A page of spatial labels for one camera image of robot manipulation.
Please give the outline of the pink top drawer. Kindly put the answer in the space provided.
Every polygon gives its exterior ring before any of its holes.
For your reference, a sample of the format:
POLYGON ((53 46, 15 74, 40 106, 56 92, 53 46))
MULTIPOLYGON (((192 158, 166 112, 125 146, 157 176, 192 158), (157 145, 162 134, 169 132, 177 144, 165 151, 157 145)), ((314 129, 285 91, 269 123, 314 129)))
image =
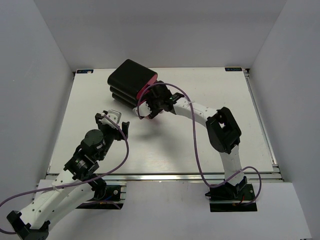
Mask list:
POLYGON ((141 90, 137 93, 137 96, 136 96, 136 99, 138 100, 141 96, 142 96, 142 93, 143 91, 153 85, 156 81, 157 81, 157 78, 158 78, 158 74, 156 73, 153 77, 151 77, 145 84, 144 86, 141 88, 141 90))

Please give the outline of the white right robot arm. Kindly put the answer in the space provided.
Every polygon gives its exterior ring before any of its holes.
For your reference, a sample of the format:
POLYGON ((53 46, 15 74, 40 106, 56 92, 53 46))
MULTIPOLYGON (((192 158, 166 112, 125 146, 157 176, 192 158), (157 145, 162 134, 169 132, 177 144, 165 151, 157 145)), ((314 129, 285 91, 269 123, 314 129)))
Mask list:
POLYGON ((179 89, 175 94, 168 89, 169 84, 158 81, 146 87, 141 93, 137 107, 143 104, 149 109, 149 116, 159 112, 170 112, 191 119, 207 130, 211 146, 219 153, 224 169, 224 182, 215 185, 236 196, 247 184, 243 173, 239 145, 242 132, 230 109, 212 109, 198 104, 179 89))

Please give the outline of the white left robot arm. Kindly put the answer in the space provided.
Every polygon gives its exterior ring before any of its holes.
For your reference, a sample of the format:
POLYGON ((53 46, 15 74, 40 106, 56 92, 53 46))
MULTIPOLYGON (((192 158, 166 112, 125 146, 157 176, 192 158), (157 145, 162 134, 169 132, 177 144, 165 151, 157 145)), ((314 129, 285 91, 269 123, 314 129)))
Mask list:
POLYGON ((120 191, 108 186, 95 172, 114 141, 127 141, 129 122, 121 122, 114 110, 95 115, 96 129, 88 131, 71 159, 51 182, 38 190, 39 196, 7 220, 22 240, 45 240, 53 227, 78 207, 113 204, 118 208, 120 191))

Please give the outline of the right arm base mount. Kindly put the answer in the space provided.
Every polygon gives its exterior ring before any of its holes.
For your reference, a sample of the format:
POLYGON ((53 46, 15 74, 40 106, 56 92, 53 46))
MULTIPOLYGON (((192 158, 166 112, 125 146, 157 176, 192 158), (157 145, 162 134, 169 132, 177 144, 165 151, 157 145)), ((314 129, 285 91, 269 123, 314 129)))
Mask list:
POLYGON ((226 187, 220 186, 218 188, 210 188, 205 196, 209 199, 210 212, 212 213, 258 211, 257 204, 253 201, 256 195, 252 184, 246 184, 236 195, 228 192, 226 187))

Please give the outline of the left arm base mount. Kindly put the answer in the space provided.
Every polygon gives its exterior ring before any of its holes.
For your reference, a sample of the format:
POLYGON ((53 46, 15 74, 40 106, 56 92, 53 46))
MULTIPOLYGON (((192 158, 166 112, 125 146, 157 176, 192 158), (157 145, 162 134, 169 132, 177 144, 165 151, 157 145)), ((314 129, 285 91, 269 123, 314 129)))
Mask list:
POLYGON ((124 181, 107 181, 104 191, 95 193, 93 198, 80 204, 77 209, 121 210, 126 199, 126 189, 124 181))

